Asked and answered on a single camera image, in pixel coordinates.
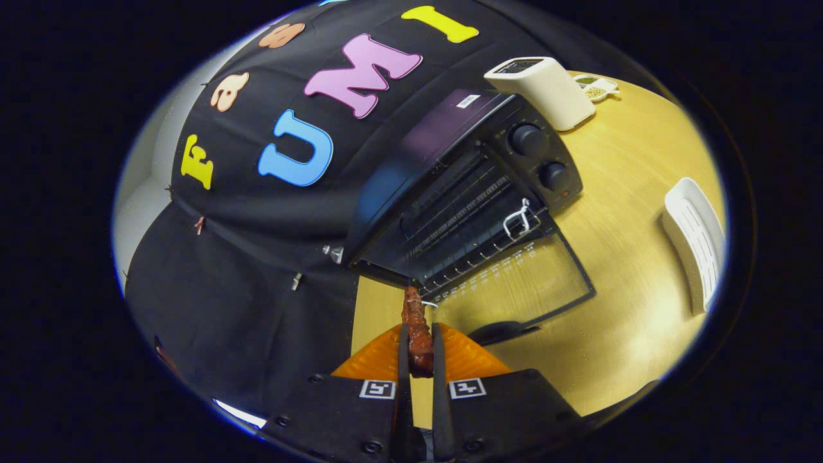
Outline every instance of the toaster oven knob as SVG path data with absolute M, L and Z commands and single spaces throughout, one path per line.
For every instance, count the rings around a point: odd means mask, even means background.
M 540 170 L 540 183 L 551 191 L 562 189 L 565 182 L 565 166 L 559 162 L 552 162 Z
M 546 149 L 546 136 L 536 125 L 517 127 L 509 138 L 514 152 L 522 156 L 539 156 Z

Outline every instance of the label sticker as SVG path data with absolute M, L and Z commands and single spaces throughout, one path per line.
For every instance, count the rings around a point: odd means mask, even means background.
M 486 395 L 486 388 L 483 387 L 483 381 L 480 381 L 480 378 L 451 381 L 449 383 L 449 390 L 452 393 L 452 400 Z
M 363 381 L 363 389 L 360 390 L 361 399 L 394 399 L 394 381 Z
M 480 98 L 480 95 L 469 95 L 469 96 L 467 96 L 466 98 L 463 99 L 463 101 L 460 102 L 460 104 L 458 105 L 458 108 L 460 108 L 461 110 L 465 110 L 466 107 L 469 106 L 477 98 Z

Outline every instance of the yellow letter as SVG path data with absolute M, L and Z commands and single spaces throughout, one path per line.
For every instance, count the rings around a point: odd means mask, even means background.
M 400 17 L 403 19 L 417 19 L 418 21 L 423 21 L 429 26 L 432 26 L 440 32 L 446 34 L 446 38 L 449 39 L 449 42 L 453 42 L 455 44 L 465 42 L 475 35 L 480 34 L 480 31 L 474 27 L 464 26 L 454 19 L 436 12 L 435 8 L 432 6 L 412 8 L 411 10 L 403 13 Z
M 180 163 L 180 173 L 190 175 L 203 184 L 203 188 L 212 188 L 212 172 L 214 163 L 211 161 L 201 162 L 206 159 L 206 152 L 203 148 L 194 146 L 198 142 L 197 135 L 189 135 L 186 139 L 186 149 L 183 151 L 183 162 Z

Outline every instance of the sausage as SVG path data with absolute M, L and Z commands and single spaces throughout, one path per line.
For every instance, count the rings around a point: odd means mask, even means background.
M 425 323 L 425 308 L 417 288 L 406 287 L 402 322 L 409 334 L 409 372 L 415 378 L 431 378 L 435 365 L 435 341 Z

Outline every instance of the white dish rack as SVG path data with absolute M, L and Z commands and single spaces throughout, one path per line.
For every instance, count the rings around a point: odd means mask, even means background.
M 704 313 L 711 309 L 726 258 L 723 229 L 703 191 L 688 177 L 677 182 L 664 203 L 663 229 L 686 271 L 691 310 Z

